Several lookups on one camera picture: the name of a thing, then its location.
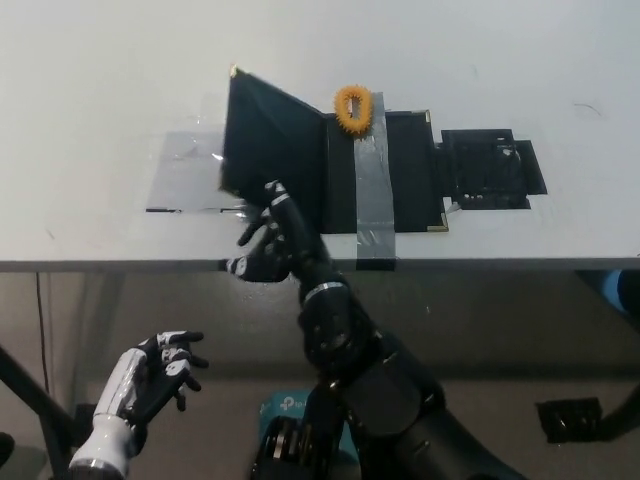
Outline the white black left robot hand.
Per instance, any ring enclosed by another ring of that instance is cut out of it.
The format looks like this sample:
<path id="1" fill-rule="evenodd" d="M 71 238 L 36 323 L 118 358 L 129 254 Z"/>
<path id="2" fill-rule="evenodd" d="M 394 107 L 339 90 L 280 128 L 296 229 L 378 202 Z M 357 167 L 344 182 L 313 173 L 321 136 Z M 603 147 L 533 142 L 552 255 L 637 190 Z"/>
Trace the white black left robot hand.
<path id="1" fill-rule="evenodd" d="M 191 349 L 203 339 L 201 332 L 166 331 L 124 352 L 111 372 L 94 415 L 118 417 L 137 427 L 148 425 L 172 399 L 180 411 L 185 411 L 185 390 L 202 389 L 192 370 L 209 367 L 209 362 Z"/>

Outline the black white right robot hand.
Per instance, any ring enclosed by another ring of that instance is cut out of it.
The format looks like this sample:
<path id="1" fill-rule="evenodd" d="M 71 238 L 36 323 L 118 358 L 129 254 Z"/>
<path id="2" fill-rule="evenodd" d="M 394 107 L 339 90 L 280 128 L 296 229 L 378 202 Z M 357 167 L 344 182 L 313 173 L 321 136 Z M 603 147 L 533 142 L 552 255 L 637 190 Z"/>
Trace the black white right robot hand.
<path id="1" fill-rule="evenodd" d="M 267 206 L 250 221 L 237 244 L 247 246 L 256 233 L 262 237 L 247 253 L 228 259 L 226 271 L 252 283 L 279 283 L 294 276 L 306 302 L 321 290 L 345 289 L 347 282 L 335 268 L 321 236 L 304 218 L 284 185 L 265 184 Z"/>

